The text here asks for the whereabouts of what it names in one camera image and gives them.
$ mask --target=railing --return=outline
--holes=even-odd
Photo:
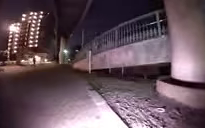
[[[167,20],[163,10],[154,11],[126,21],[94,38],[76,55],[75,61],[86,58],[88,51],[98,54],[120,46],[167,34]]]

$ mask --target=road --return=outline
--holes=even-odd
[[[0,74],[0,128],[126,128],[69,66]]]

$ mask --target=street light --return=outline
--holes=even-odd
[[[64,49],[63,52],[64,52],[65,54],[68,54],[68,53],[69,53],[69,51],[68,51],[67,49]]]

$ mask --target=night sky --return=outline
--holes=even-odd
[[[119,23],[162,8],[162,0],[94,0],[85,20],[69,40],[69,45],[81,44],[82,29],[87,43]]]
[[[0,50],[7,46],[8,25],[30,10],[51,11],[53,0],[1,0],[0,1]],[[69,41],[71,46],[81,44],[81,30],[86,40],[117,24],[136,16],[162,8],[160,0],[94,0],[85,20],[75,29]]]

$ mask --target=tall building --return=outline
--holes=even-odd
[[[20,37],[20,26],[21,23],[11,24],[9,27],[9,38],[8,38],[8,50],[7,58],[15,59],[18,49],[18,42]]]
[[[10,26],[8,59],[15,55],[16,60],[20,60],[24,54],[38,47],[41,22],[44,16],[43,11],[22,14],[20,23]]]

